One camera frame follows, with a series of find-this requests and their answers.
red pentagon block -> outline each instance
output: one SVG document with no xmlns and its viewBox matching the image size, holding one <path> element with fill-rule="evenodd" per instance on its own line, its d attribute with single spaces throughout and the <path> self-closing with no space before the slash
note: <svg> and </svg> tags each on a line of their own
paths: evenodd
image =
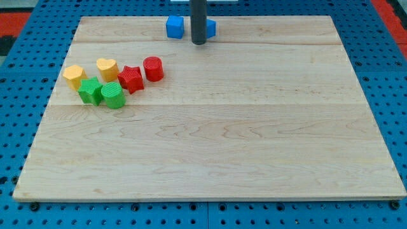
<svg viewBox="0 0 407 229">
<path fill-rule="evenodd" d="M 136 90 L 143 90 L 140 67 L 125 66 L 123 71 L 117 75 L 119 83 L 123 89 L 127 89 L 130 94 Z"/>
</svg>

cylinder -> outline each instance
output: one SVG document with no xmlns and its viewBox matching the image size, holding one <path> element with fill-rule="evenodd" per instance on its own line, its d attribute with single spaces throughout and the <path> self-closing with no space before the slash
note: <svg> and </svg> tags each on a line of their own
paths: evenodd
<svg viewBox="0 0 407 229">
<path fill-rule="evenodd" d="M 147 80 L 151 82 L 160 81 L 164 77 L 163 64 L 158 57 L 147 57 L 142 62 Z"/>
<path fill-rule="evenodd" d="M 206 42 L 206 0 L 190 0 L 192 43 L 203 45 Z"/>
<path fill-rule="evenodd" d="M 102 87 L 102 96 L 110 109 L 119 109 L 126 103 L 126 98 L 120 84 L 116 82 L 106 83 Z"/>
</svg>

blue block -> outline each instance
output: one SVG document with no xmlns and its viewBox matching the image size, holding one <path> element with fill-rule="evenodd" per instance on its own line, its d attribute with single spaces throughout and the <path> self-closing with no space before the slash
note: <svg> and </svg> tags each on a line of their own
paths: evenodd
<svg viewBox="0 0 407 229">
<path fill-rule="evenodd" d="M 216 36 L 216 22 L 211 19 L 206 20 L 206 38 Z"/>
<path fill-rule="evenodd" d="M 184 18 L 170 15 L 165 24 L 167 37 L 182 39 L 184 35 Z"/>
</svg>

yellow heart-shaped block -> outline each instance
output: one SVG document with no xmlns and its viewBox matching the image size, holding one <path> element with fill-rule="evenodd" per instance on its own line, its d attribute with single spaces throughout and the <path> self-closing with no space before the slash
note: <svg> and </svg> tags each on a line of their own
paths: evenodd
<svg viewBox="0 0 407 229">
<path fill-rule="evenodd" d="M 119 74 L 117 61 L 99 58 L 96 60 L 96 66 L 104 81 L 111 82 L 117 79 L 117 75 Z"/>
</svg>

black metal pole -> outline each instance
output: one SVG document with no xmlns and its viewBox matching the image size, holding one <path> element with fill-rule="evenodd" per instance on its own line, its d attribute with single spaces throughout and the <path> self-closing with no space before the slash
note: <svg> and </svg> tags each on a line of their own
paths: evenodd
<svg viewBox="0 0 407 229">
<path fill-rule="evenodd" d="M 190 0 L 192 43 L 203 45 L 206 42 L 206 0 Z"/>
</svg>

